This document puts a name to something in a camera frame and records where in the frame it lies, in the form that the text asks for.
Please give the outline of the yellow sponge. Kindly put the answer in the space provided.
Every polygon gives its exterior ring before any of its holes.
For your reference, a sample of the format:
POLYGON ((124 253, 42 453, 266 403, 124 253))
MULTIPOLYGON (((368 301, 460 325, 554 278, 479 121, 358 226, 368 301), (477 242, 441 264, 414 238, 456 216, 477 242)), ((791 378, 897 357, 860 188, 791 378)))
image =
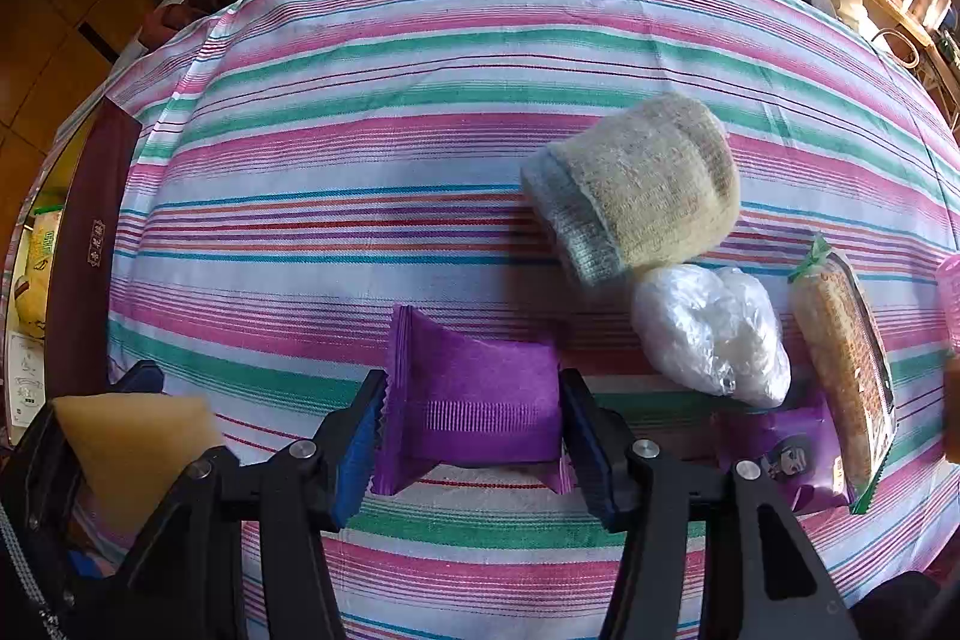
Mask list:
POLYGON ((80 461, 99 518, 121 533, 137 533, 182 471, 223 443, 201 396, 62 396, 52 408, 80 461))

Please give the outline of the cracker pack green ends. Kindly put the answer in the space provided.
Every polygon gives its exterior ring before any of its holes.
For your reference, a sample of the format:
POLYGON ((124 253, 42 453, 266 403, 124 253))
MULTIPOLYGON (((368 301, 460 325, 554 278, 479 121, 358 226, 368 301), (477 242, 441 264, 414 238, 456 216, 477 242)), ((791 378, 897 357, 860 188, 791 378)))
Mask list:
POLYGON ((838 435, 850 512, 864 515, 896 437, 884 340, 856 271, 825 237, 789 275, 789 302, 838 435))

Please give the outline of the clear plastic bag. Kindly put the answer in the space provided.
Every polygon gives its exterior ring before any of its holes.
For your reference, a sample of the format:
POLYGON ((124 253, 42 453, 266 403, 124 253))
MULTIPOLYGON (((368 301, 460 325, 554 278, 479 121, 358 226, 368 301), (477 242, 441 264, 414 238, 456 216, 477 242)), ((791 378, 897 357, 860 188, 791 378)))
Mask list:
POLYGON ((791 364, 765 286, 742 269, 675 265, 636 283, 631 326, 652 367, 693 392, 778 408, 791 364))

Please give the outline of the purple snack packet plain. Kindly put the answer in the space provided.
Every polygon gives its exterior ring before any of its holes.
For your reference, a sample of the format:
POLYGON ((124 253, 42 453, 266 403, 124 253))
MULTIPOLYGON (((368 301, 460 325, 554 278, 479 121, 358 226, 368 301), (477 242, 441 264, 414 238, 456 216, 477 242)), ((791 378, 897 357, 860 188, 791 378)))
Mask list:
POLYGON ((482 341, 397 305, 371 491, 394 495, 439 464, 519 468, 573 491, 550 342, 482 341))

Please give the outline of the purple snack packet cartoon face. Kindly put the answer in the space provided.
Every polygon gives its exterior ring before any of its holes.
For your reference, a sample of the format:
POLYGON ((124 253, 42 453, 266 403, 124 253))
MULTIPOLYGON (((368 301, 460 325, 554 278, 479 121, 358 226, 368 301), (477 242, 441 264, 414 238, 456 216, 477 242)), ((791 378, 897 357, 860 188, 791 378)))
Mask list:
POLYGON ((838 435, 822 395, 797 408, 715 413, 711 432, 723 470, 753 461, 796 515, 851 502, 838 435))

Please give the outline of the yellow sponge block far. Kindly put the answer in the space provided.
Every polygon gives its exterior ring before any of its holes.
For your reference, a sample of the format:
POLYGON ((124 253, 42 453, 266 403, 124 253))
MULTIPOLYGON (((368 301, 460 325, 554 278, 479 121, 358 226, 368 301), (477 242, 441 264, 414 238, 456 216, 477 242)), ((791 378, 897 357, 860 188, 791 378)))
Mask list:
POLYGON ((944 455, 960 463, 960 356, 950 353, 944 364, 944 455))

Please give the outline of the dark red storage box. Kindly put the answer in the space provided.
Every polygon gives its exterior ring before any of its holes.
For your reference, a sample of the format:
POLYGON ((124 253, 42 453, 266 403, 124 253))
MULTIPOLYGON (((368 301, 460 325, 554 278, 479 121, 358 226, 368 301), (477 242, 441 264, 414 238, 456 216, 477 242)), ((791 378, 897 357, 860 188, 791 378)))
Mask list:
POLYGON ((53 255, 44 339, 51 398, 98 395, 107 388, 112 252, 139 136, 139 122, 109 99, 94 109, 53 255))

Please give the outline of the pink hair roller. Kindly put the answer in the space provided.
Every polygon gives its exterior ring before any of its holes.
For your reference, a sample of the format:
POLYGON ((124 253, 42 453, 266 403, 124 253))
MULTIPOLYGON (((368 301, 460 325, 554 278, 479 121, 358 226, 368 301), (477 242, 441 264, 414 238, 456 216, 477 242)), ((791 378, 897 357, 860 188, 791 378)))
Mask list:
POLYGON ((960 253, 947 257, 935 270, 940 307, 944 310, 950 347, 960 351, 960 253))

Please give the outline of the cream knitted rolled sock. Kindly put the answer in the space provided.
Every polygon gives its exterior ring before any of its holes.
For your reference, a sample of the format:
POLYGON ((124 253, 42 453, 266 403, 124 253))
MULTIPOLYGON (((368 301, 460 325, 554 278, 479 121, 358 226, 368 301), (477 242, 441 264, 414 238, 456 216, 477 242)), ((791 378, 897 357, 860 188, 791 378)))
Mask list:
POLYGON ((708 252, 740 213, 726 130, 674 92, 539 149, 521 185, 569 276, 590 292, 708 252))

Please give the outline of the striped colourful tablecloth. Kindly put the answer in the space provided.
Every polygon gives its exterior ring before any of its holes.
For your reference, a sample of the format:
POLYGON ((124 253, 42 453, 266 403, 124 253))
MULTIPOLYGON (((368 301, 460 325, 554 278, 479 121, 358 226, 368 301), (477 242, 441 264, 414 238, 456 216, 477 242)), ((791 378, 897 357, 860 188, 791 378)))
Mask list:
POLYGON ((958 526, 942 455, 958 149, 911 74, 797 0, 238 0, 132 65, 107 367, 160 364, 235 454, 312 434, 382 364, 410 304, 482 339, 553 336, 635 434, 711 452, 709 398, 661 380, 620 305, 590 304, 519 185, 527 156, 659 92, 724 124, 742 209, 709 268, 776 307, 815 237, 848 257, 892 366, 895 445, 871 508, 805 530, 859 599, 958 526))

